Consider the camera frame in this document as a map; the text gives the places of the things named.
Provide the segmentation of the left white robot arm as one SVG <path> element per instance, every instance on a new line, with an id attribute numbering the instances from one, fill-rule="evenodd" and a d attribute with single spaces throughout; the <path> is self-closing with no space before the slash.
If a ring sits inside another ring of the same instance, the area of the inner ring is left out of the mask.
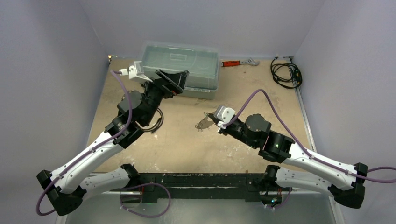
<path id="1" fill-rule="evenodd" d="M 132 78 L 142 81 L 144 92 L 128 91 L 123 85 L 124 96 L 117 105 L 117 116 L 97 139 L 63 166 L 37 174 L 43 188 L 40 202 L 47 197 L 53 211 L 65 216 L 97 194 L 113 189 L 133 191 L 144 187 L 140 183 L 139 173 L 131 164 L 96 176 L 91 176 L 91 173 L 109 158 L 128 148 L 144 133 L 158 129 L 164 121 L 159 108 L 162 100 L 183 93 L 189 76 L 187 70 L 177 73 L 157 70 L 156 74 L 157 79 L 132 75 Z"/>

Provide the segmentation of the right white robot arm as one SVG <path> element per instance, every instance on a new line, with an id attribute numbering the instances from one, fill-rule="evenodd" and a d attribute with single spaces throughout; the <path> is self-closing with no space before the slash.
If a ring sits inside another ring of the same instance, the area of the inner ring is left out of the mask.
<path id="1" fill-rule="evenodd" d="M 214 113 L 206 117 L 218 126 L 218 133 L 258 149 L 259 156 L 272 162 L 257 181 L 265 191 L 300 188 L 326 194 L 349 208 L 362 206 L 363 178 L 368 172 L 365 164 L 337 162 L 300 147 L 292 138 L 272 131 L 271 123 L 260 114 L 250 115 L 244 122 L 236 119 L 227 127 L 221 127 L 224 122 Z"/>

